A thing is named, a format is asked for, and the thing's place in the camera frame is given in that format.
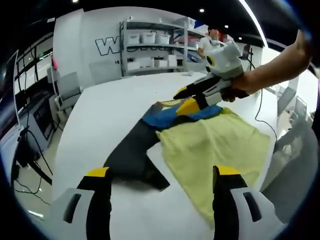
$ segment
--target white shirt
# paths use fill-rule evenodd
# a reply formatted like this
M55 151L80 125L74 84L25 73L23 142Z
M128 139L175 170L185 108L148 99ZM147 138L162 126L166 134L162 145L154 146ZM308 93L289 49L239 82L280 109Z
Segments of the white shirt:
M200 39L198 48L203 49L203 51L210 51L220 48L220 43L218 40L213 40L210 36L205 36Z

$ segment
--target yellow cloth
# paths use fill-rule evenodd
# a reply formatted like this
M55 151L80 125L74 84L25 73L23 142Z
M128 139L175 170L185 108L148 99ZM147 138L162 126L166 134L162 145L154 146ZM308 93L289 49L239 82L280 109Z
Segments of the yellow cloth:
M270 137L228 108L201 119L157 132L163 157L195 208L214 228L213 166L236 168L248 187L257 180Z

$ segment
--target computer screen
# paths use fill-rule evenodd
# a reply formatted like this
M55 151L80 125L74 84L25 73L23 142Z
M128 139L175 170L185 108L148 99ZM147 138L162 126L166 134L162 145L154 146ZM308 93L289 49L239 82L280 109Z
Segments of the computer screen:
M14 96L14 70L17 56L18 51L0 69L0 140L18 124Z

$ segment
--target white table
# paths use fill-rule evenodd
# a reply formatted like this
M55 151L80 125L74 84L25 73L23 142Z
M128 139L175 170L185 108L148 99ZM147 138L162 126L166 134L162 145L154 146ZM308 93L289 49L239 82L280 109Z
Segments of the white table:
M57 149L52 180L53 200L67 188L77 187L86 172L102 167L109 154L152 104L172 99L181 87L202 76L202 73L194 73L193 76L161 73L134 76L85 89L66 123ZM233 103L221 102L219 105L232 109L271 137L265 168L255 184L255 188L260 189L276 140L269 126L255 121L260 95ZM277 97L267 90L263 90L262 107L257 118L276 129ZM173 177L162 158L160 144L149 149L147 154L170 186L159 192L144 184L114 183L111 193L111 239L136 236L139 240L212 240L214 231L198 214Z

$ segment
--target blue cloth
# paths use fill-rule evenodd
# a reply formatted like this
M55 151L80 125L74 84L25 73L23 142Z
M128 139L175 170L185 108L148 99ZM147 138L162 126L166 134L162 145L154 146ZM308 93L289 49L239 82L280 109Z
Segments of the blue cloth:
M174 120L178 117L176 111L181 105L172 106L171 108L161 110L157 113L149 113L146 114L142 120L144 120L147 124L151 126L155 126L161 129L169 128ZM205 119L212 116L217 115L222 110L222 107L219 107L217 105L208 106L205 109L202 109L194 114L186 115L192 120L199 120L199 119Z

